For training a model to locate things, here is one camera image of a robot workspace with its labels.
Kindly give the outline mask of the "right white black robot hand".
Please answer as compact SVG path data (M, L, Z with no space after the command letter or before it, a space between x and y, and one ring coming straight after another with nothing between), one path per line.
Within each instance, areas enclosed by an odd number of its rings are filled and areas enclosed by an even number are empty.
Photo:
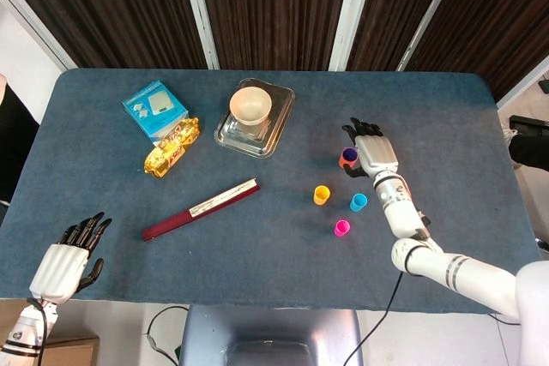
M360 121L351 117L352 125L341 128L351 138L358 154L356 167L344 165L344 171L349 177L369 177L374 179L379 173L390 171L397 173L399 162L388 139L374 123Z

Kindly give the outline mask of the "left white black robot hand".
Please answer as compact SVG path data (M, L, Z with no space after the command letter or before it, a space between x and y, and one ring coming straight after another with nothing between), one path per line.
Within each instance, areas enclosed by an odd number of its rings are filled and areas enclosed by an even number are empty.
M99 258L88 275L89 259L112 219L105 213L67 228L60 239L49 246L29 286L31 296L43 302L61 304L92 285L100 276L104 260Z

